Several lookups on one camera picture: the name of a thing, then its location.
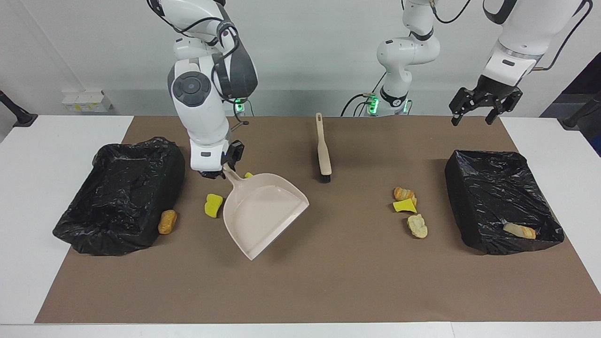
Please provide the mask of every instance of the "black stand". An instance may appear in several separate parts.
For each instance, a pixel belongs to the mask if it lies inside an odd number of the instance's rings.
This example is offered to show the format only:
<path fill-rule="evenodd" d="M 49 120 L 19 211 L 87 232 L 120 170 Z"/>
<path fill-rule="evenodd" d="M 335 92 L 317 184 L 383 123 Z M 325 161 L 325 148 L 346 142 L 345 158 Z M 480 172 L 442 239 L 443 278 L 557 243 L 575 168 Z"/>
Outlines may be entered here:
<path fill-rule="evenodd" d="M 601 91 L 598 92 L 592 100 L 588 101 L 582 108 L 575 112 L 574 115 L 563 120 L 559 119 L 559 122 L 565 130 L 578 130 L 578 120 L 596 112 L 599 109 L 601 109 Z"/>
<path fill-rule="evenodd" d="M 0 90 L 0 102 L 4 103 L 4 105 L 8 108 L 8 110 L 13 112 L 13 114 L 17 117 L 17 122 L 15 122 L 13 124 L 13 127 L 29 127 L 37 119 L 37 116 L 38 116 L 37 114 L 31 114 L 31 113 L 27 112 L 25 109 L 17 106 L 1 90 Z"/>

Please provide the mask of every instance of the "brush handle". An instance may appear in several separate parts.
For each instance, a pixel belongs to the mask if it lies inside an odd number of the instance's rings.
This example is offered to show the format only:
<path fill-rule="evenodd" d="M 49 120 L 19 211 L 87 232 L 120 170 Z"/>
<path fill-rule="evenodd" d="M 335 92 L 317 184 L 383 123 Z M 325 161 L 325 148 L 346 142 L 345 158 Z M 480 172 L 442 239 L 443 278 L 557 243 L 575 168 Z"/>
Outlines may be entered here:
<path fill-rule="evenodd" d="M 315 122 L 317 122 L 317 138 L 319 139 L 319 141 L 324 141 L 325 142 L 325 136 L 323 134 L 323 116 L 320 112 L 318 112 L 317 114 L 315 114 Z"/>
<path fill-rule="evenodd" d="M 319 158 L 319 169 L 322 175 L 331 175 L 332 164 L 330 163 L 330 154 L 323 133 L 323 116 L 320 112 L 315 115 L 315 121 L 317 123 L 317 156 Z"/>

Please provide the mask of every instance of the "dustpan handle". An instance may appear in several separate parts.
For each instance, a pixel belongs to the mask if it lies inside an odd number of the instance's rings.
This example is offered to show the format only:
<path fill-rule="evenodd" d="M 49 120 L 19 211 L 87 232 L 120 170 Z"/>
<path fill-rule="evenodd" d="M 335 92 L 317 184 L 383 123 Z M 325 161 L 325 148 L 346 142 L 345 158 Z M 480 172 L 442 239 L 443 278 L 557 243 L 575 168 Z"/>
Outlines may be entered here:
<path fill-rule="evenodd" d="M 233 171 L 227 163 L 224 164 L 224 175 L 234 186 L 236 186 L 236 183 L 243 181 L 243 179 L 240 178 L 240 176 L 238 176 L 238 174 L 236 174 L 236 172 Z"/>

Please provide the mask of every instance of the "black trash bag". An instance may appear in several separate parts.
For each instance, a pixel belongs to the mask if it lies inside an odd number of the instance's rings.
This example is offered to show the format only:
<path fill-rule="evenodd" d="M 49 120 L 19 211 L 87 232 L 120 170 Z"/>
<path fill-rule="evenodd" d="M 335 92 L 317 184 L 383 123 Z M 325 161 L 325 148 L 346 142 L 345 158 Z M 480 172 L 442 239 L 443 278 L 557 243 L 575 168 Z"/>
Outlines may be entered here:
<path fill-rule="evenodd" d="M 526 159 L 514 152 L 456 150 L 445 168 L 447 190 L 463 242 L 488 254 L 548 249 L 564 241 Z M 503 230 L 533 228 L 536 239 Z"/>
<path fill-rule="evenodd" d="M 155 137 L 108 144 L 52 233 L 79 253 L 114 256 L 150 247 L 161 213 L 182 189 L 185 160 L 173 142 Z"/>

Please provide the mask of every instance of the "bread piece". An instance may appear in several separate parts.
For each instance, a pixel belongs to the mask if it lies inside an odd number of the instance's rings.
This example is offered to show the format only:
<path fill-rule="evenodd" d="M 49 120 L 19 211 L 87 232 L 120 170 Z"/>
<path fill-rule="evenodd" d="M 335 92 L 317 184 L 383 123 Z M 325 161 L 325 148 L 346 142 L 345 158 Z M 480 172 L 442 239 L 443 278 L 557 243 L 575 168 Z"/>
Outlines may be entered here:
<path fill-rule="evenodd" d="M 159 233 L 161 235 L 168 235 L 173 231 L 175 221 L 177 220 L 177 213 L 174 210 L 167 210 L 160 216 Z"/>
<path fill-rule="evenodd" d="M 512 233 L 517 237 L 526 238 L 526 239 L 536 239 L 536 231 L 534 229 L 520 226 L 513 223 L 507 223 L 503 227 L 503 230 L 506 232 Z"/>
<path fill-rule="evenodd" d="M 415 197 L 415 193 L 409 189 L 403 189 L 401 187 L 394 189 L 394 198 L 397 201 L 404 201 L 411 199 L 413 201 L 413 205 L 417 207 L 417 198 Z"/>
<path fill-rule="evenodd" d="M 426 221 L 421 214 L 409 217 L 407 220 L 411 234 L 417 238 L 423 239 L 428 236 L 428 228 L 426 227 Z"/>

